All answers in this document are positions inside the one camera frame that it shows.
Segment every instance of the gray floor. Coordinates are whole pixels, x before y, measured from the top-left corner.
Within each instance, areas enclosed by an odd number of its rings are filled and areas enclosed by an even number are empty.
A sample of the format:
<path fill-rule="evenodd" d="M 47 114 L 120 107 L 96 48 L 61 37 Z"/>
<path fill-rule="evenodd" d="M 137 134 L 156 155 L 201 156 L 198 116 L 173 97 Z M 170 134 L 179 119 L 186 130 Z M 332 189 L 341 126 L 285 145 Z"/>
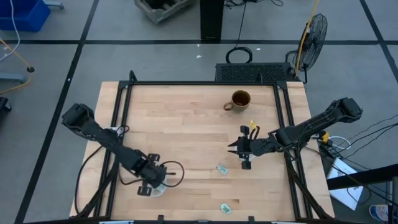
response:
<path fill-rule="evenodd" d="M 79 40 L 93 0 L 64 0 L 65 10 L 53 9 L 43 29 L 23 32 L 27 40 Z M 246 40 L 298 40 L 310 15 L 310 0 L 284 0 L 283 7 L 270 1 L 247 6 L 242 29 Z M 366 0 L 385 40 L 398 40 L 398 2 Z M 236 39 L 242 7 L 226 8 L 223 39 Z M 317 12 L 328 19 L 327 40 L 377 40 L 358 0 L 322 0 Z M 89 40 L 197 40 L 200 38 L 198 4 L 154 25 L 139 11 L 133 0 L 99 0 L 87 39 Z M 15 39 L 13 32 L 0 31 L 3 39 Z M 75 102 L 95 107 L 103 81 L 124 80 L 134 70 L 140 80 L 214 80 L 215 64 L 223 63 L 225 53 L 234 45 L 85 45 L 63 111 Z M 296 45 L 246 45 L 253 50 L 253 62 L 281 62 Z M 50 120 L 77 45 L 22 44 L 18 52 L 35 68 L 32 83 L 5 94 L 13 111 L 0 126 L 0 216 L 2 223 L 12 223 L 21 204 L 37 156 L 43 145 Z M 398 60 L 398 46 L 388 46 Z M 246 61 L 239 52 L 233 62 Z M 25 73 L 16 57 L 0 63 L 0 72 Z M 332 100 L 353 97 L 363 108 L 360 121 L 337 124 L 331 135 L 351 137 L 369 125 L 395 115 L 398 111 L 397 81 L 380 45 L 326 45 L 315 66 L 309 71 L 307 97 L 312 114 L 323 111 Z M 15 83 L 0 83 L 4 90 Z M 392 129 L 377 141 L 350 157 L 368 168 L 397 163 L 393 143 L 398 130 Z M 371 139 L 364 139 L 347 156 Z M 63 126 L 57 126 L 39 183 L 25 221 L 67 218 L 72 204 L 75 179 L 86 142 Z M 369 192 L 363 192 L 361 200 Z M 372 196 L 355 212 L 333 201 L 338 218 L 372 223 L 368 205 L 384 203 Z"/>

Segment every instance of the electric fan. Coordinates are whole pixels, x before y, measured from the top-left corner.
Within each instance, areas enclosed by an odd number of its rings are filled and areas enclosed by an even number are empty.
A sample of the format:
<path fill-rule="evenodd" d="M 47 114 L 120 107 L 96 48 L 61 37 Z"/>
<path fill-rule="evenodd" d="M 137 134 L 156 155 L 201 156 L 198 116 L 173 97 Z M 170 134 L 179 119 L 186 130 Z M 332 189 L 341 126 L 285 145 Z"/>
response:
<path fill-rule="evenodd" d="M 292 63 L 295 64 L 295 68 L 292 69 L 292 73 L 294 76 L 297 76 L 298 70 L 304 72 L 305 81 L 303 83 L 307 83 L 307 70 L 312 68 L 321 52 L 327 28 L 328 21 L 324 15 L 317 14 L 313 16 L 307 32 L 304 29 L 303 35 L 300 39 L 300 43 L 303 41 L 301 51 L 300 46 L 298 46 L 297 50 L 287 52 L 285 56 L 285 62 L 287 62 L 289 55 L 295 54 L 292 61 Z"/>

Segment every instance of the wooden tabletop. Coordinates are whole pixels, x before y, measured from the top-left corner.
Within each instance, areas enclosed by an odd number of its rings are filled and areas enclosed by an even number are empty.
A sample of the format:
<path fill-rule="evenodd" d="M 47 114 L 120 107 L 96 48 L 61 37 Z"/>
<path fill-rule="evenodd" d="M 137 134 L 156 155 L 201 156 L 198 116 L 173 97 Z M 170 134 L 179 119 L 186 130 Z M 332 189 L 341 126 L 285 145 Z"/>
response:
<path fill-rule="evenodd" d="M 95 119 L 104 128 L 111 123 L 117 86 L 117 82 L 104 82 L 101 86 Z M 310 118 L 307 97 L 302 83 L 288 83 L 288 88 L 294 121 L 299 124 Z M 251 95 L 249 108 L 240 114 L 223 110 L 236 90 Z M 281 91 L 280 97 L 288 125 Z M 250 120 L 261 127 L 259 138 L 266 138 L 269 131 L 279 128 L 271 86 L 133 86 L 127 118 L 130 131 L 125 134 L 124 145 L 146 154 L 158 153 L 161 162 L 181 162 L 185 178 L 178 187 L 167 189 L 157 198 L 138 196 L 140 183 L 125 186 L 118 182 L 112 219 L 156 220 L 158 215 L 164 215 L 165 220 L 245 221 L 248 216 L 254 216 L 256 221 L 294 220 L 283 154 L 265 154 L 252 162 L 251 170 L 242 170 L 238 157 L 227 152 L 227 145 L 241 135 L 240 125 L 249 126 Z M 98 143 L 88 142 L 85 158 L 97 147 Z M 311 141 L 309 147 L 317 149 L 317 144 Z M 82 172 L 80 209 L 98 188 L 103 157 L 104 150 Z M 334 216 L 319 155 L 303 150 L 302 160 L 309 191 Z M 229 170 L 226 176 L 216 169 L 218 164 Z M 168 176 L 168 183 L 178 182 L 180 168 L 174 164 L 167 167 L 168 172 L 177 173 Z M 121 176 L 125 181 L 135 179 L 124 169 Z M 297 192 L 302 203 L 302 194 Z M 108 191 L 101 214 L 107 199 Z M 232 214 L 220 210 L 222 203 L 231 207 Z M 302 204 L 300 209 L 304 217 Z"/>

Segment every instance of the black metal frame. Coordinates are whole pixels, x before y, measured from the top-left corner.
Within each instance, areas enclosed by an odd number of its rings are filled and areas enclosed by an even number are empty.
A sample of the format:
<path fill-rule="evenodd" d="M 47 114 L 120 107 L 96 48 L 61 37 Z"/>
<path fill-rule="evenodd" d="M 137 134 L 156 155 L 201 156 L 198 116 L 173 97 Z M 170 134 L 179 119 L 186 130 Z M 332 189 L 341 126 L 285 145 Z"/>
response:
<path fill-rule="evenodd" d="M 117 124 L 117 119 L 118 119 L 118 114 L 120 110 L 120 104 L 121 104 L 121 96 L 126 89 L 127 94 L 126 98 L 124 100 L 124 108 L 123 108 L 123 115 L 122 115 L 122 120 L 121 120 L 121 125 L 126 125 L 127 121 L 127 116 L 128 116 L 128 111 L 129 111 L 129 105 L 130 105 L 130 99 L 131 99 L 131 94 L 132 94 L 132 87 L 134 85 L 247 85 L 247 86 L 272 86 L 274 95 L 275 95 L 275 105 L 277 109 L 277 114 L 278 114 L 278 120 L 279 120 L 279 126 L 280 128 L 283 128 L 285 126 L 284 123 L 284 116 L 282 112 L 282 105 L 280 103 L 280 95 L 279 95 L 279 88 L 282 89 L 282 92 L 284 94 L 284 101 L 285 101 L 285 106 L 287 110 L 287 118 L 289 120 L 289 125 L 294 125 L 294 119 L 293 119 L 293 114 L 292 114 L 292 108 L 290 105 L 290 99 L 289 99 L 289 93 L 287 91 L 287 84 L 286 82 L 244 82 L 244 83 L 237 83 L 237 82 L 218 82 L 218 81 L 199 81 L 199 82 L 191 82 L 191 81 L 137 81 L 137 78 L 134 74 L 134 72 L 130 71 L 130 76 L 128 81 L 120 81 L 118 85 L 118 92 L 116 93 L 116 99 L 115 99 L 115 105 L 114 105 L 114 111 L 112 115 L 112 120 L 111 120 L 111 125 L 116 126 Z M 307 186 L 305 183 L 305 175 L 304 175 L 304 169 L 302 165 L 302 159 L 300 156 L 299 151 L 294 151 L 295 157 L 297 158 L 297 172 L 300 177 L 301 182 L 303 183 L 304 186 Z M 286 163 L 291 163 L 290 157 L 285 153 L 285 162 Z M 104 157 L 104 162 L 103 162 L 103 167 L 102 167 L 102 172 L 101 172 L 101 178 L 99 184 L 101 185 L 104 182 L 105 177 L 108 174 L 108 169 L 109 169 L 109 162 L 111 158 L 111 152 L 109 150 L 106 150 L 105 157 Z M 113 166 L 115 164 L 118 164 L 119 162 L 117 159 L 115 159 Z M 96 207 L 94 209 L 93 217 L 90 218 L 71 218 L 68 220 L 54 220 L 54 221 L 49 221 L 49 222 L 40 222 L 40 223 L 48 223 L 48 224 L 55 224 L 55 223 L 98 223 L 98 222 L 104 222 L 104 221 L 111 221 L 111 213 L 112 213 L 112 208 L 113 208 L 113 200 L 114 200 L 114 194 L 116 191 L 116 182 L 117 182 L 117 172 L 115 172 L 114 177 L 111 181 L 110 188 L 109 188 L 109 197 L 108 201 L 106 202 L 106 213 L 105 216 L 100 216 L 100 210 L 102 206 L 102 197 L 96 204 Z M 306 218 L 302 218 L 300 215 L 300 205 L 299 205 L 299 200 L 297 197 L 297 191 L 296 191 L 296 184 L 289 176 L 289 186 L 290 186 L 290 193 L 292 197 L 292 207 L 294 211 L 294 216 L 296 221 L 309 221 L 311 223 L 314 222 L 323 222 L 323 223 L 328 223 L 330 220 L 314 220 L 312 216 L 312 209 L 311 206 L 308 202 L 308 200 L 303 196 L 303 202 L 305 205 L 305 213 L 306 213 Z M 152 223 L 179 223 L 179 224 L 191 224 L 192 222 L 195 222 L 194 220 L 187 220 L 187 221 L 163 221 L 163 216 L 159 214 L 158 220 L 135 220 L 134 223 L 142 223 L 142 224 L 152 224 Z M 225 223 L 235 223 L 235 224 L 246 224 L 247 222 L 245 221 L 236 221 L 236 222 L 229 222 L 229 221 L 207 221 L 211 222 L 214 224 L 225 224 Z M 248 222 L 250 224 L 260 224 L 260 223 L 272 223 L 272 222 L 256 222 L 254 221 L 254 217 L 248 217 Z"/>

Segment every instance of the blue bin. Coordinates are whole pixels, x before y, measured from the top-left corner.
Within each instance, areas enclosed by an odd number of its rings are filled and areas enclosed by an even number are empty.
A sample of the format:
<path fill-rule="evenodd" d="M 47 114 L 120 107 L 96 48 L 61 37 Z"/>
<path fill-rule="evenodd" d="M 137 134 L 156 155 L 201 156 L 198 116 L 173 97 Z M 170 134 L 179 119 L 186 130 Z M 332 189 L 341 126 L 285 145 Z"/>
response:
<path fill-rule="evenodd" d="M 14 21 L 18 31 L 38 32 L 50 15 L 43 0 L 12 0 Z M 0 0 L 0 29 L 14 30 L 10 0 Z"/>

